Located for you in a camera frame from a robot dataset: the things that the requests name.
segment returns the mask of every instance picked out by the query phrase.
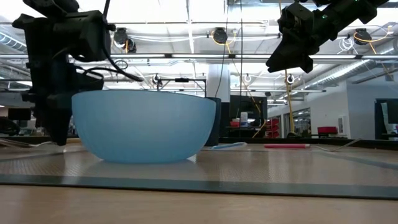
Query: white cable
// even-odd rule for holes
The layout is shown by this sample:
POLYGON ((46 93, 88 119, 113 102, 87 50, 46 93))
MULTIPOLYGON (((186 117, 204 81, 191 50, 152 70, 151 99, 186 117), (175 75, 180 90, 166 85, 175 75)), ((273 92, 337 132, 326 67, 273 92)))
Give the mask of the white cable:
POLYGON ((337 54, 340 54, 340 53, 342 53, 344 51, 347 51, 347 50, 351 50, 354 47, 354 40, 351 39, 351 38, 349 38, 349 39, 341 39, 338 42, 338 46, 341 49, 341 51, 338 52, 337 54))
POLYGON ((312 147, 317 147, 317 148, 319 148, 319 149, 321 149, 321 150, 324 150, 324 151, 326 151, 326 152, 336 152, 336 151, 339 151, 339 150, 342 149, 342 148, 348 147, 348 146, 350 146, 350 145, 352 145, 352 144, 354 144, 354 143, 356 143, 356 142, 358 142, 358 141, 360 141, 360 140, 362 140, 362 139, 361 139, 361 138, 356 139, 356 140, 351 141, 351 142, 349 142, 348 144, 345 144, 344 146, 340 146, 340 147, 338 147, 338 148, 336 148, 336 149, 325 149, 325 148, 322 148, 322 147, 320 147, 320 146, 313 146, 313 145, 311 145, 311 146, 312 146, 312 147))

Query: pipe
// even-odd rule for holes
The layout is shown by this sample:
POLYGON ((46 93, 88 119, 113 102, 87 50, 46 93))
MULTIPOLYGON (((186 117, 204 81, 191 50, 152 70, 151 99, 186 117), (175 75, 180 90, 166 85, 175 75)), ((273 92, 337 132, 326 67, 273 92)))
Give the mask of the pipe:
POLYGON ((13 63, 8 62, 7 60, 3 60, 3 59, 0 59, 0 63, 3 64, 3 65, 7 65, 8 67, 11 67, 12 70, 15 70, 15 71, 17 71, 17 72, 19 72, 21 74, 24 74, 24 75, 26 75, 28 77, 30 76, 30 71, 28 69, 22 67, 22 66, 13 64, 13 63))
MULTIPOLYGON (((376 50, 377 53, 380 55, 398 54, 398 39, 389 41, 379 46, 376 50)), ((335 84, 340 81, 351 78, 355 75, 358 75, 360 73, 372 70, 376 66, 377 66, 376 61, 371 59, 361 60, 347 65, 340 65, 318 76, 317 80, 310 82, 305 86, 300 85, 299 87, 296 87, 296 89, 313 88, 317 84, 321 84, 322 86, 335 84)))
POLYGON ((16 40, 12 37, 10 37, 9 35, 0 32, 0 43, 4 44, 14 50, 17 50, 19 52, 22 52, 24 54, 26 54, 27 52, 27 48, 26 48, 26 44, 22 43, 19 40, 16 40))
MULTIPOLYGON (((388 73, 393 74, 394 72, 398 72, 398 68, 394 68, 388 71, 388 73)), ((379 78, 379 77, 383 77, 386 76, 387 72, 386 71, 382 71, 381 73, 375 74, 375 75, 370 75, 368 77, 362 78, 360 80, 357 80, 355 82, 353 82, 353 84, 360 84, 360 83, 364 83, 370 80, 373 80, 375 78, 379 78)))

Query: cable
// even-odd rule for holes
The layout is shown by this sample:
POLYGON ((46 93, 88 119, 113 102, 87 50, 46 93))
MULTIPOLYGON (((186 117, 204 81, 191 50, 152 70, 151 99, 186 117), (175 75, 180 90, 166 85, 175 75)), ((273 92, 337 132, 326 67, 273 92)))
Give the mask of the cable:
POLYGON ((260 133, 260 131, 264 128, 264 126, 265 126, 266 124, 267 124, 267 123, 266 123, 266 121, 264 120, 262 126, 260 127, 260 130, 258 130, 258 131, 254 134, 254 136, 253 136, 252 138, 255 138, 255 137, 260 133))
POLYGON ((132 75, 130 73, 127 73, 125 71, 123 71, 121 68, 119 68, 118 65, 116 65, 116 63, 113 61, 113 59, 111 58, 110 54, 108 53, 108 51, 106 50, 106 46, 105 46, 105 42, 103 42, 103 52, 105 54, 105 57, 109 60, 109 62, 111 63, 111 65, 116 69, 116 73, 124 75, 125 77, 130 78, 131 80, 137 81, 137 82, 142 82, 144 81, 143 78, 137 77, 135 75, 132 75))
MULTIPOLYGON (((241 3, 240 4, 240 6, 241 6, 241 38, 243 40, 242 0, 240 0, 240 3, 241 3)), ((241 113, 242 113, 242 82, 243 82, 242 76, 243 76, 243 41, 241 42, 241 75, 240 75, 240 77, 241 77, 241 86, 240 86, 240 92, 239 92, 239 95, 240 95, 240 97, 239 97, 239 110, 241 111, 241 113)))
POLYGON ((354 47, 354 41, 351 38, 345 38, 345 39, 341 39, 338 43, 339 48, 341 49, 340 52, 338 52, 337 54, 340 54, 344 51, 348 51, 351 50, 354 47))
MULTIPOLYGON (((280 15, 282 16, 282 0, 279 0, 279 11, 280 15)), ((289 102, 290 132, 294 133, 292 96, 290 95, 289 84, 287 83, 287 70, 285 70, 285 84, 286 84, 287 101, 289 102)))
POLYGON ((337 149, 325 149, 325 148, 320 147, 320 146, 312 146, 312 147, 317 147, 317 148, 319 148, 319 149, 321 149, 321 150, 324 150, 324 151, 326 151, 326 152, 336 152, 336 151, 339 151, 339 150, 342 149, 342 148, 348 147, 348 146, 350 146, 350 145, 352 145, 352 144, 354 144, 354 143, 356 143, 356 142, 358 142, 358 141, 360 141, 360 140, 362 140, 362 139, 361 139, 361 138, 356 139, 356 140, 354 140, 354 141, 349 142, 348 144, 345 144, 344 146, 338 147, 337 149))
POLYGON ((360 39, 360 38, 356 37, 356 34, 358 34, 357 32, 354 34, 354 38, 357 39, 357 40, 360 40, 362 42, 373 43, 373 42, 377 42, 377 41, 384 40, 385 38, 387 38, 387 36, 389 35, 389 31, 390 31, 390 27, 388 27, 386 35, 384 37, 380 38, 380 39, 377 39, 377 40, 363 40, 363 39, 360 39))
MULTIPOLYGON (((225 32, 227 32, 227 30, 228 30, 229 1, 226 2, 226 6, 227 6, 227 7, 226 7, 225 32)), ((218 90, 220 89, 221 81, 222 81, 222 79, 223 79, 223 69, 224 69, 224 60, 225 60, 225 48, 226 48, 226 44, 224 44, 223 62, 222 62, 222 65, 221 65, 221 75, 220 75, 220 81, 218 82, 218 87, 217 87, 217 91, 216 91, 215 98, 217 98, 218 90)))
POLYGON ((129 67, 129 64, 125 60, 117 60, 115 61, 115 64, 118 65, 121 70, 125 70, 129 67))
MULTIPOLYGON (((239 76, 241 76, 241 73, 239 72, 238 67, 236 66, 235 61, 234 61, 233 59, 232 59, 232 63, 234 64, 235 69, 236 69, 237 73, 239 74, 239 76)), ((243 82, 243 85, 244 85, 244 87, 245 87, 246 89, 248 89, 248 86, 247 86, 244 82, 243 82)), ((261 113, 260 107, 258 107, 258 105, 257 105, 257 103, 256 103, 256 100, 255 100, 254 97, 252 96, 251 92, 248 92, 248 93, 249 93, 249 95, 250 95, 250 97, 251 97, 251 100, 253 101, 254 105, 256 106, 256 108, 257 108, 257 110, 259 111, 259 114, 260 114, 260 113, 261 113)))

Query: robotic arm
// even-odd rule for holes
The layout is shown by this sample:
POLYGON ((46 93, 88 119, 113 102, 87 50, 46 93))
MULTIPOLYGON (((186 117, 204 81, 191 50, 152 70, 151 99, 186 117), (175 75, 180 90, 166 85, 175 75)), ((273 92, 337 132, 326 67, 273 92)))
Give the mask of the robotic arm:
POLYGON ((377 7, 388 0, 313 0, 317 6, 328 5, 324 10, 309 11, 300 2, 282 10, 278 20, 282 42, 267 61, 269 72, 300 67, 309 73, 313 60, 309 55, 319 52, 327 40, 335 40, 340 31, 356 19, 367 24, 377 16, 377 7))
POLYGON ((35 104, 34 116, 52 141, 65 145, 72 116, 72 96, 82 91, 102 90, 103 76, 94 70, 109 70, 84 70, 70 63, 69 55, 82 62, 108 59, 115 67, 112 72, 139 82, 142 79, 124 72, 111 59, 109 32, 116 27, 108 24, 101 12, 78 12, 76 0, 24 0, 24 3, 47 18, 22 14, 12 23, 13 27, 25 31, 27 68, 32 78, 32 88, 22 94, 22 99, 35 104))

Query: light blue bowl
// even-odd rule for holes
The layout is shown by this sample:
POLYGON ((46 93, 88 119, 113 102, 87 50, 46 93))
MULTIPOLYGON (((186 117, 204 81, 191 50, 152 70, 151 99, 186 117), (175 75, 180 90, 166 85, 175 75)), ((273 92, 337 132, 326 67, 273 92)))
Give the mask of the light blue bowl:
POLYGON ((74 95, 72 110, 78 135, 94 155, 153 164, 195 155, 210 135, 216 103, 178 93, 106 90, 74 95))

